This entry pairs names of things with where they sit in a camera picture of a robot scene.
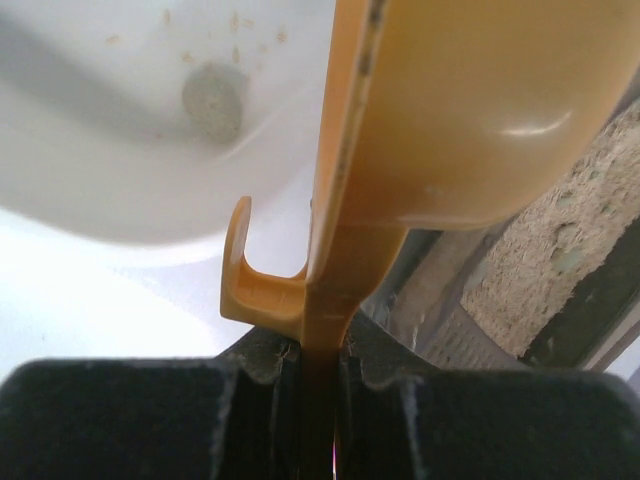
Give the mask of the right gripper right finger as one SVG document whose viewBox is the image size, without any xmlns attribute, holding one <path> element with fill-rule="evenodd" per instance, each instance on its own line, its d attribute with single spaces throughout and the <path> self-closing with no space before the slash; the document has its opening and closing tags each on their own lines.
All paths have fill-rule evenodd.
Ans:
<svg viewBox="0 0 640 480">
<path fill-rule="evenodd" d="M 339 359 L 341 479 L 635 479 L 639 400 L 575 370 L 441 370 L 357 314 Z"/>
</svg>

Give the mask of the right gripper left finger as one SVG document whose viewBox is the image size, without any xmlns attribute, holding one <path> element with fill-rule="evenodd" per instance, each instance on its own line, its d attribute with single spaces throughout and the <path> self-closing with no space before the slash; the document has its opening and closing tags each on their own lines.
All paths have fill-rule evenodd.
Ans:
<svg viewBox="0 0 640 480">
<path fill-rule="evenodd" d="M 25 363 L 1 385 L 1 475 L 292 479 L 299 363 L 261 328 L 213 358 Z"/>
</svg>

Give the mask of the yellow litter scoop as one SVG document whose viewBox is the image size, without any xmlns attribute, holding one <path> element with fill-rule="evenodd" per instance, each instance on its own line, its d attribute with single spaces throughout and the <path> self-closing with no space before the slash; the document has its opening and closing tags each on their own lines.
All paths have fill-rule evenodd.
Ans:
<svg viewBox="0 0 640 480">
<path fill-rule="evenodd" d="M 547 189 L 586 148 L 639 62 L 635 1 L 340 1 L 308 257 L 251 268 L 251 201 L 227 232 L 221 314 L 302 348 L 301 444 L 329 454 L 349 321 L 412 228 L 473 229 Z"/>
</svg>

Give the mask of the grey litter clump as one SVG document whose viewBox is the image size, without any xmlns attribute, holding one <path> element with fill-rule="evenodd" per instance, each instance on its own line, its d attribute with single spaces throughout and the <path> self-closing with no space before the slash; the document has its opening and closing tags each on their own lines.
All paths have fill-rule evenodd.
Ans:
<svg viewBox="0 0 640 480">
<path fill-rule="evenodd" d="M 234 142 L 241 130 L 248 77 L 235 67 L 208 63 L 184 83 L 181 101 L 191 122 L 214 143 Z"/>
</svg>

